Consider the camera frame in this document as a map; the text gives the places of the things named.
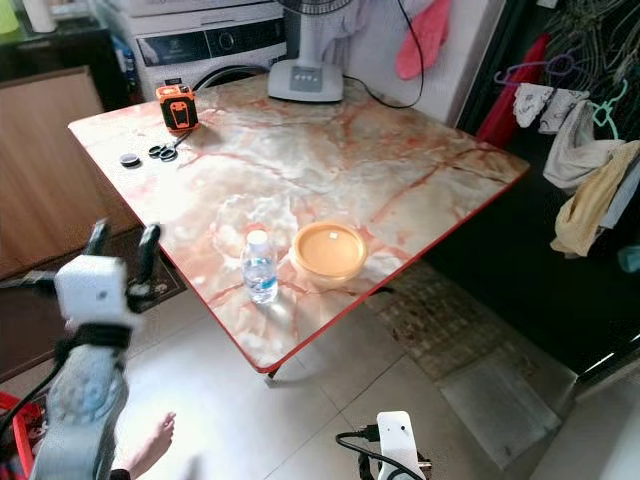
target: human foot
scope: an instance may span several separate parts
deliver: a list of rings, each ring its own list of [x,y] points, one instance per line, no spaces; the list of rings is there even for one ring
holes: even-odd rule
[[[129,471],[131,480],[135,480],[143,473],[147,472],[160,458],[169,450],[173,438],[176,414],[170,412],[158,423],[155,432],[145,442],[140,451],[133,456],[132,460],[124,465]]]

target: yellow towel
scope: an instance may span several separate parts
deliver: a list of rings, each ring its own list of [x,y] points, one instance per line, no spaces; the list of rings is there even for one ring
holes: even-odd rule
[[[627,167],[640,152],[640,140],[611,152],[611,160],[598,168],[565,203],[556,217],[556,235],[551,248],[586,257],[609,204]]]

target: black cable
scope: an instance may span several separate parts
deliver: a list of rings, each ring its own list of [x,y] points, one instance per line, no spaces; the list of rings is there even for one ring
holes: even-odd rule
[[[385,107],[395,108],[395,109],[401,110],[401,109],[404,109],[404,108],[413,107],[422,98],[422,92],[424,90],[424,57],[422,55],[422,47],[420,46],[420,40],[418,40],[418,35],[416,34],[416,31],[413,29],[413,25],[411,25],[411,19],[409,18],[409,15],[407,14],[407,11],[404,9],[404,5],[402,5],[402,0],[397,0],[397,2],[398,2],[398,6],[400,7],[400,10],[402,11],[402,15],[404,16],[404,19],[407,21],[407,25],[409,26],[409,31],[411,32],[411,36],[413,37],[413,41],[416,43],[416,47],[418,48],[418,53],[420,54],[420,91],[418,92],[418,97],[412,103],[410,103],[409,105],[393,105],[391,103],[385,102],[380,97],[376,96],[369,89],[369,86],[366,83],[364,83],[362,80],[360,80],[359,78],[350,77],[349,75],[344,75],[344,78],[348,78],[349,80],[355,80],[356,82],[360,82],[362,84],[362,86],[364,87],[364,89],[367,91],[367,93],[376,102],[384,105]]]
[[[0,439],[2,439],[2,437],[4,436],[5,431],[9,428],[9,425],[11,425],[11,421],[13,420],[13,417],[15,417],[16,414],[20,410],[22,410],[22,408],[27,403],[29,403],[31,400],[33,400],[33,397],[35,397],[40,390],[42,390],[44,387],[46,387],[49,384],[49,382],[51,382],[51,380],[53,380],[53,378],[58,374],[58,372],[63,367],[63,365],[64,365],[64,362],[58,362],[56,364],[56,366],[53,368],[53,370],[51,370],[49,375],[47,375],[47,377],[44,380],[42,380],[42,382],[40,382],[36,388],[31,390],[22,400],[20,400],[17,403],[17,405],[15,407],[13,407],[11,410],[9,410],[5,414],[4,418],[2,419],[2,423],[0,423]]]
[[[381,462],[388,463],[389,465],[396,467],[397,470],[400,470],[402,473],[406,473],[414,480],[424,480],[421,476],[415,473],[412,470],[409,470],[407,467],[402,465],[400,462],[397,462],[393,458],[385,457],[384,455],[380,455],[376,452],[372,452],[371,450],[367,450],[366,448],[359,447],[358,445],[354,445],[353,443],[345,442],[342,440],[343,438],[362,438],[362,433],[359,432],[347,432],[347,433],[339,433],[336,435],[336,442],[338,445],[341,445],[349,450],[353,450],[354,452],[362,453],[369,458],[373,458],[374,460],[380,460]]]

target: wooden door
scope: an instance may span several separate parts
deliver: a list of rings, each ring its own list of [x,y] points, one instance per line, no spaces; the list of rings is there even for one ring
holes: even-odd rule
[[[0,277],[136,225],[67,128],[102,111],[86,68],[0,84]]]

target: table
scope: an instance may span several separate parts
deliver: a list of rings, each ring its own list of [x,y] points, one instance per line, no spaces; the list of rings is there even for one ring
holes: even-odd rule
[[[415,110],[380,105],[354,82],[331,105],[270,99],[266,82],[198,92],[201,127],[172,163],[146,155],[171,139],[157,103],[70,125],[140,220],[164,226],[162,249],[260,373],[275,372],[528,168]],[[128,152],[140,168],[119,164]],[[296,232],[325,219],[353,226],[369,248],[362,273],[328,291],[289,261]],[[242,284],[252,225],[265,226],[278,251],[280,294],[266,307]]]

